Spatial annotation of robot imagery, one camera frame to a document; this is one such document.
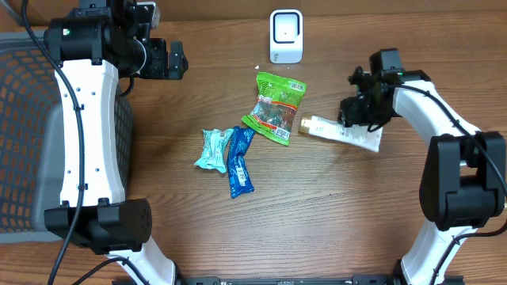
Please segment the green snack bag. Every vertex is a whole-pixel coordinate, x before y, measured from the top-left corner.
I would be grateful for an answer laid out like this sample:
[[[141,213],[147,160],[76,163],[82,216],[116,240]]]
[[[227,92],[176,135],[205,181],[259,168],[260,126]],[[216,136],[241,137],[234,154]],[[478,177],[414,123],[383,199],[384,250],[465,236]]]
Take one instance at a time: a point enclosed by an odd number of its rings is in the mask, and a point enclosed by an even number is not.
[[[290,143],[292,124],[307,84],[268,72],[256,76],[257,103],[242,122],[257,133],[284,146]]]

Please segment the teal snack packet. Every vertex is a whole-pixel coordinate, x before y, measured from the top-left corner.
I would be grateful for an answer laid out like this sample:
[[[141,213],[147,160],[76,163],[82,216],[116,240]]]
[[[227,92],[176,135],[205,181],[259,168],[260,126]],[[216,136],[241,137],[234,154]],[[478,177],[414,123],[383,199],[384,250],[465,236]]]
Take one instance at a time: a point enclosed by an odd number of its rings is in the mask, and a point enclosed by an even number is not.
[[[225,173],[226,165],[223,156],[232,134],[232,128],[224,131],[219,129],[203,130],[203,150],[194,165],[202,169],[215,169],[220,173]]]

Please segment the blue snack packet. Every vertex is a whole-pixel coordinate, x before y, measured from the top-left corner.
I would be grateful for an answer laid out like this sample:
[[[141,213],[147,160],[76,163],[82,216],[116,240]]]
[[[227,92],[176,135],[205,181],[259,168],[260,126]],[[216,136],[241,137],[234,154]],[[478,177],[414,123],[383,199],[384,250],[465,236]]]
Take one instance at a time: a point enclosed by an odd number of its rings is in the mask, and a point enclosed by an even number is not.
[[[229,152],[227,155],[227,173],[231,188],[231,197],[237,198],[241,194],[254,191],[250,175],[246,168],[245,155],[250,147],[256,131],[250,127],[233,128]]]

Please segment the white cosmetic tube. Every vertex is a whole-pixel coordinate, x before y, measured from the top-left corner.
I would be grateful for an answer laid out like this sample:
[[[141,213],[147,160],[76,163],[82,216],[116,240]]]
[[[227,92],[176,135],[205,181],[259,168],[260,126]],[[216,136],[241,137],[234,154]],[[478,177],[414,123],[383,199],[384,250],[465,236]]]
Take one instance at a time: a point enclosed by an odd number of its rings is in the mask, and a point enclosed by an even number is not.
[[[367,126],[354,125],[345,127],[342,124],[316,115],[303,115],[299,125],[299,132],[329,139],[340,143],[378,152],[383,129],[369,132]]]

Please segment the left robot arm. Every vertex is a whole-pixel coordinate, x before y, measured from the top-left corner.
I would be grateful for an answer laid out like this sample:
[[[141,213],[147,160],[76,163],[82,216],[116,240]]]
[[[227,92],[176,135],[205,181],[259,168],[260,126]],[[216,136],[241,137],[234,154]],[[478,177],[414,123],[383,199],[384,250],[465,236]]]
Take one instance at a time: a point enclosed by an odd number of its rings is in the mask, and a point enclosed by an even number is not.
[[[44,225],[119,264],[135,284],[183,283],[152,238],[150,204],[127,199],[117,153],[119,80],[180,80],[189,66],[181,42],[151,37],[159,20],[154,2],[82,1],[44,34],[64,135],[60,204],[44,212]]]

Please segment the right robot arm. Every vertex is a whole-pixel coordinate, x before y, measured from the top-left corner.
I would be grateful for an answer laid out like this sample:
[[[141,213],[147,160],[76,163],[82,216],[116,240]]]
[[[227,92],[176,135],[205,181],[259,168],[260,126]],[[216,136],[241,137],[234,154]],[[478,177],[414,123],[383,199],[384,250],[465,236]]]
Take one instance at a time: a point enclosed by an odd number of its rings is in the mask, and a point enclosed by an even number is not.
[[[459,116],[424,71],[402,66],[398,49],[379,50],[369,64],[369,71],[357,67],[349,76],[357,95],[341,101],[338,122],[374,132],[401,117],[428,146],[419,186],[425,221],[386,282],[461,284],[461,278],[445,275],[460,246],[506,231],[482,231],[505,208],[506,141]]]

